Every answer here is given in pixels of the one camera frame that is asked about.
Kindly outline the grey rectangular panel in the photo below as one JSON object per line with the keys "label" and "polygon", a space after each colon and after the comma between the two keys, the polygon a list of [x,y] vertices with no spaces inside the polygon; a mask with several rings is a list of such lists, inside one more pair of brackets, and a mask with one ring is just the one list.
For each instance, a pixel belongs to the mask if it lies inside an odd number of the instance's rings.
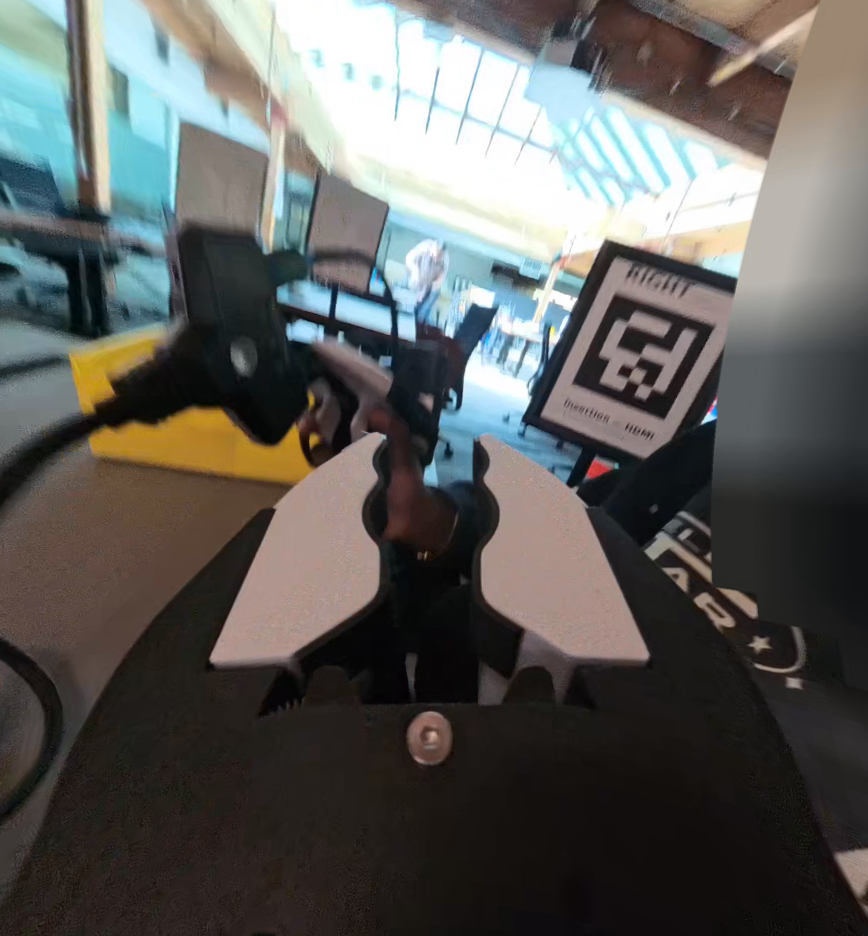
{"label": "grey rectangular panel", "polygon": [[389,205],[333,174],[314,185],[305,249],[307,255],[355,252],[356,259],[323,260],[311,266],[312,280],[367,293],[388,220]]}
{"label": "grey rectangular panel", "polygon": [[179,128],[174,222],[257,235],[268,156],[203,127]]}

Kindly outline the wooden office desk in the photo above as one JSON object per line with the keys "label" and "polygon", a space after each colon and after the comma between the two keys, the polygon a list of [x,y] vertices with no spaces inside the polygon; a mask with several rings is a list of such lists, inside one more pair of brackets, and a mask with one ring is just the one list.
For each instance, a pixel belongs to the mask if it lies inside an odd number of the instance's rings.
{"label": "wooden office desk", "polygon": [[0,238],[28,253],[52,257],[67,280],[69,331],[85,338],[109,334],[106,271],[112,258],[137,254],[165,260],[165,245],[97,221],[27,214],[0,208]]}

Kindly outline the black office chair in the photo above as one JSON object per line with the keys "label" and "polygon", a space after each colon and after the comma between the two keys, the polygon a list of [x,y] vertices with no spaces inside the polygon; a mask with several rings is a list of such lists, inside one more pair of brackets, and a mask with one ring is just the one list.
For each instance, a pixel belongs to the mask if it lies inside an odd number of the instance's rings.
{"label": "black office chair", "polygon": [[472,305],[452,336],[443,340],[447,359],[447,378],[444,403],[452,396],[455,412],[462,408],[466,366],[482,339],[486,336],[498,313],[497,306]]}

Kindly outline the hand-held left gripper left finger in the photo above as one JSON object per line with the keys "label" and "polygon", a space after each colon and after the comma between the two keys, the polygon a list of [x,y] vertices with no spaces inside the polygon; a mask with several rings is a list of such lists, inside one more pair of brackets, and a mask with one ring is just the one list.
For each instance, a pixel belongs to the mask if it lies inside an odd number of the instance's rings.
{"label": "hand-held left gripper left finger", "polygon": [[274,509],[209,656],[215,669],[304,670],[381,602],[366,505],[385,443],[375,432],[313,470]]}

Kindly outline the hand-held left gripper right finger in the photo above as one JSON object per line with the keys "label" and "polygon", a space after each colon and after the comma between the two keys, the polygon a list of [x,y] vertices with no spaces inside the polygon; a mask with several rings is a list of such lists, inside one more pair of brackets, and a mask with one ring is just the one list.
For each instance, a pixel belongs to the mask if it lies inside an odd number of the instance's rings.
{"label": "hand-held left gripper right finger", "polygon": [[473,562],[482,664],[510,681],[543,668],[571,681],[582,667],[645,667],[650,652],[579,496],[492,435],[474,445],[488,531]]}

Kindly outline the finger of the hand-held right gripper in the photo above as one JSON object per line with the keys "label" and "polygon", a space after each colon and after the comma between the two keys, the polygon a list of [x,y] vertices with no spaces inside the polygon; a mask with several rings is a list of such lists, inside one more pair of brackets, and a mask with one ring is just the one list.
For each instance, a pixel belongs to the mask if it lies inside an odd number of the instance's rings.
{"label": "finger of the hand-held right gripper", "polygon": [[356,397],[370,401],[387,400],[393,375],[373,357],[338,341],[318,341],[311,345],[323,367],[339,379]]}

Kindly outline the black switch box with button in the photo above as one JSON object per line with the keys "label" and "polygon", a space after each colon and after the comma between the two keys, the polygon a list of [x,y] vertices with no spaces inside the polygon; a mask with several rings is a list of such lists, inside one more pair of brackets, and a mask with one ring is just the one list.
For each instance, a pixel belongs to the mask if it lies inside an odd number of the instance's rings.
{"label": "black switch box with button", "polygon": [[276,289],[304,273],[299,253],[266,253],[250,233],[191,224],[177,235],[187,332],[210,386],[209,406],[263,446],[275,446],[308,404],[304,365],[291,350]]}

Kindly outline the black white marker sign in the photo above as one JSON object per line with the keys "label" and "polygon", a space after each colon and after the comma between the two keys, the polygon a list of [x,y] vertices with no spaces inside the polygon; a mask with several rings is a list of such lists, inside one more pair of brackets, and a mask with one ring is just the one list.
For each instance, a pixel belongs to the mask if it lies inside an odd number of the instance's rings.
{"label": "black white marker sign", "polygon": [[736,288],[604,240],[521,423],[616,462],[650,457],[713,404]]}

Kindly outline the person's right hand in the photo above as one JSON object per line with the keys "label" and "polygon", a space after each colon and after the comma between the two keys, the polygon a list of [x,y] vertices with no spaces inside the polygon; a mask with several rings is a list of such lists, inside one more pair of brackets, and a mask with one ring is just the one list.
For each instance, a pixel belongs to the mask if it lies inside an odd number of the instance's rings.
{"label": "person's right hand", "polygon": [[377,406],[367,427],[385,436],[388,481],[384,538],[411,550],[419,561],[445,554],[459,526],[459,511],[438,488],[424,482],[423,467],[413,437],[388,408]]}

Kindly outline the yellow plastic bin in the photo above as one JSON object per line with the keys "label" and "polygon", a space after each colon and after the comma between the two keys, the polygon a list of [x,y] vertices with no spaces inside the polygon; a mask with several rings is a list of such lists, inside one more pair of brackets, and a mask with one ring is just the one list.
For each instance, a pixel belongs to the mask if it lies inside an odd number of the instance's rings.
{"label": "yellow plastic bin", "polygon": [[[142,363],[169,337],[155,326],[77,345],[68,351],[77,400],[83,413],[112,395],[110,378]],[[99,459],[161,467],[194,474],[236,478],[291,487],[312,467],[292,429],[274,447],[247,438],[224,413],[190,409],[157,426],[132,424],[102,429],[89,437]]]}

